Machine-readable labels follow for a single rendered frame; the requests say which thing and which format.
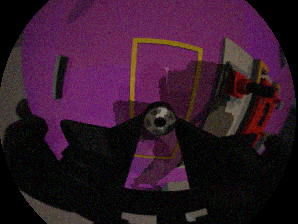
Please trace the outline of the yellow rectangular outline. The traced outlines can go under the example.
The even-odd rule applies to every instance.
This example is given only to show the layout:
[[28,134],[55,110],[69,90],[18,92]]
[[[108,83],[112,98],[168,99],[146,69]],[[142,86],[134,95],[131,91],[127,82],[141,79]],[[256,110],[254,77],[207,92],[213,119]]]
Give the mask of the yellow rectangular outline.
[[[134,72],[136,72],[136,69],[137,69],[137,45],[138,43],[152,43],[152,44],[174,45],[174,47],[193,49],[193,51],[198,52],[196,77],[194,77],[194,83],[193,83],[194,87],[192,89],[192,96],[190,96],[190,104],[189,104],[188,112],[186,112],[186,116],[185,116],[185,121],[189,121],[190,112],[192,112],[192,108],[194,104],[194,97],[196,97],[196,92],[198,89],[197,88],[198,80],[200,80],[202,53],[204,53],[202,49],[204,48],[198,48],[197,45],[192,45],[192,44],[177,43],[177,41],[174,41],[174,40],[153,39],[153,37],[137,37],[137,39],[132,39],[132,40],[133,40],[133,43],[132,43],[133,47],[132,47],[132,60],[130,60],[130,83],[129,83],[130,119],[133,119],[134,117]],[[150,157],[150,159],[173,160],[173,157],[176,156],[177,149],[178,149],[178,141],[177,141],[176,149],[174,149],[172,156],[170,157],[162,157],[162,156],[150,157],[150,156],[141,156],[141,155],[134,155],[134,156]]]

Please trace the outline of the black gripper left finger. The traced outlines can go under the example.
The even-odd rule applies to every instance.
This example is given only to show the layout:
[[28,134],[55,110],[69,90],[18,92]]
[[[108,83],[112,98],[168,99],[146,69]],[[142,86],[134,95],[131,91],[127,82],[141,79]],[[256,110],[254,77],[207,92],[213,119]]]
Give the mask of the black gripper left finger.
[[61,131],[69,144],[89,149],[106,157],[110,171],[116,177],[117,185],[125,188],[129,169],[132,167],[134,151],[140,140],[144,115],[133,117],[112,128],[100,125],[78,123],[74,120],[60,120]]

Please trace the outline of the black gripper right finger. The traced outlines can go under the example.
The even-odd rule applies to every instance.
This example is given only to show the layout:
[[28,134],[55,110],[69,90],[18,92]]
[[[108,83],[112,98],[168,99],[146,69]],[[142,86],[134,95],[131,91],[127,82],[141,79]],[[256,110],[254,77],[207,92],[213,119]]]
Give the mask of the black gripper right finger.
[[206,177],[216,172],[223,160],[235,149],[253,147],[258,133],[246,135],[214,136],[213,133],[200,129],[177,117],[176,136],[180,145],[182,160],[186,175],[188,175],[189,189],[201,188]]

